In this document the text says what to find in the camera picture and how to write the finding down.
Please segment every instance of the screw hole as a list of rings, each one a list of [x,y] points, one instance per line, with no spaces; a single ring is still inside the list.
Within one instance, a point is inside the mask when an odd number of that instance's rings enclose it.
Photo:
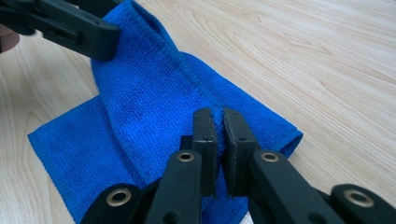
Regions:
[[[270,161],[270,162],[275,162],[275,161],[279,161],[279,157],[271,152],[264,152],[262,153],[262,159],[265,161]]]
[[[192,160],[194,160],[194,155],[190,152],[184,152],[184,153],[178,154],[178,159],[180,161],[192,161]]]
[[[126,194],[124,192],[119,192],[115,194],[112,198],[113,201],[122,201],[126,198]]]

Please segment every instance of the wood grain surface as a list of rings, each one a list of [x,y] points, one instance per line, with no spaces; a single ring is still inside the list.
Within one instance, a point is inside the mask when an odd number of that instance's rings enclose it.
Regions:
[[[396,1],[138,2],[304,132],[290,161],[312,186],[396,206]],[[89,59],[40,35],[0,54],[0,223],[73,223],[26,135],[96,94]]]

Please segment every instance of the blue towel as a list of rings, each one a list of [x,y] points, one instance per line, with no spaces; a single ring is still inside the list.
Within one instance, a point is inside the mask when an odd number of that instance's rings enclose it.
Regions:
[[[279,115],[194,56],[179,52],[162,25],[127,0],[105,20],[121,29],[115,58],[92,61],[100,94],[29,134],[36,154],[79,223],[98,194],[118,183],[145,187],[161,177],[181,135],[192,134],[192,113],[210,107],[222,137],[222,108],[246,118],[261,147],[286,156],[302,134]],[[224,149],[220,140],[219,157]],[[239,223],[246,200],[203,201],[203,223]]]

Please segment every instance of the clamp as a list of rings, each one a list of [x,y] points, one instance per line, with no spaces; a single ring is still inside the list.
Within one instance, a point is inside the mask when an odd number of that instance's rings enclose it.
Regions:
[[[224,108],[223,123],[227,194],[248,197],[254,223],[396,223],[395,208],[368,189],[339,185],[329,196],[311,187],[282,154],[260,148],[237,111]],[[196,111],[193,136],[181,136],[162,178],[105,189],[82,223],[201,223],[202,197],[216,195],[217,146],[210,109]]]
[[[97,60],[113,58],[120,30],[100,18],[122,0],[0,0],[0,23]]]

